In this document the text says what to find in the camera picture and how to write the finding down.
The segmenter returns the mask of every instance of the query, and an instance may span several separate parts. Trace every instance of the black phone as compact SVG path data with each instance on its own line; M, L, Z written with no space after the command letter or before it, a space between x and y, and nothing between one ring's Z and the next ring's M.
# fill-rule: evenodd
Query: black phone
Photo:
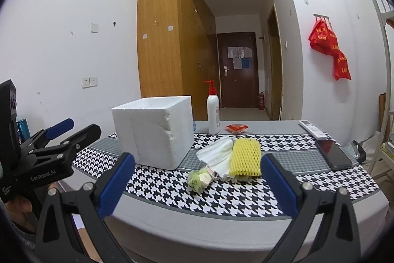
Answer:
M333 171L346 170L352 167L352 162L334 141L316 141L316 146L323 153L328 165Z

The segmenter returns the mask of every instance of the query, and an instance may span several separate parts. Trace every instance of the blue gripper pad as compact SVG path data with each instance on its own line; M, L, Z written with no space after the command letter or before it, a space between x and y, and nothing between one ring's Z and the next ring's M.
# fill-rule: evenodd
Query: blue gripper pad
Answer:
M71 118L65 119L63 122L56 124L47 130L45 138L47 140L54 140L56 137L68 132L74 128L74 121Z
M102 220L114 212L127 183L134 174L134 168L134 156L123 153L113 168L104 172L97 180L96 191L100 192L97 214Z
M296 177L291 172L285 171L272 154L266 154L261 158L260 168L283 213L295 218L302 198Z

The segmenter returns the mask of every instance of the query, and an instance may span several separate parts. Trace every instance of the wooden wardrobe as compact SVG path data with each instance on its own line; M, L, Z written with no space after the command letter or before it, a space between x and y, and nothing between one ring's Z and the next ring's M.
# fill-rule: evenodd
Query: wooden wardrobe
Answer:
M219 93L215 16L204 0L138 0L137 53L142 97L190 95L206 120L214 80Z

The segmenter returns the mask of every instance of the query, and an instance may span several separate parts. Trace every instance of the gray sleeve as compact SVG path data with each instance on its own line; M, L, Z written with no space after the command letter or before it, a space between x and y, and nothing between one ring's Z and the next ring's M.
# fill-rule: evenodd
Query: gray sleeve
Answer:
M3 175L3 168L0 165L0 177ZM11 219L9 218L7 211L5 210L4 207L4 203L2 202L2 200L0 199L0 210L3 211L5 217L7 218L7 221L9 222L9 224L12 226L13 230L15 231L15 233L19 236L19 238L22 240L22 242L30 247L32 250L34 250L34 246L35 246L35 234L30 234L30 233L25 233L23 231L21 231L20 229L18 229L15 224L11 221Z

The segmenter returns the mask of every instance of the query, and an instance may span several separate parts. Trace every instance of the plastic bag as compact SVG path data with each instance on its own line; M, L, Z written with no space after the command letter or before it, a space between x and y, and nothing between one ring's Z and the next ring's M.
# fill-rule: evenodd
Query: plastic bag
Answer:
M373 136L362 142L362 148L367 154L367 162L371 162L375 155L376 144L378 143L378 136L380 132L376 131Z
M244 124L231 124L225 127L226 131L230 132L231 134L239 134L246 132L248 127Z
M329 31L327 23L322 19L317 19L315 26L312 28L312 33L309 35L312 49L330 55L331 43L329 38Z
M188 186L197 193L201 193L216 178L216 173L208 166L201 168L199 171L191 171L186 179Z
M338 50L338 54L334 56L334 78L336 81L340 78L351 80L346 56L340 50Z

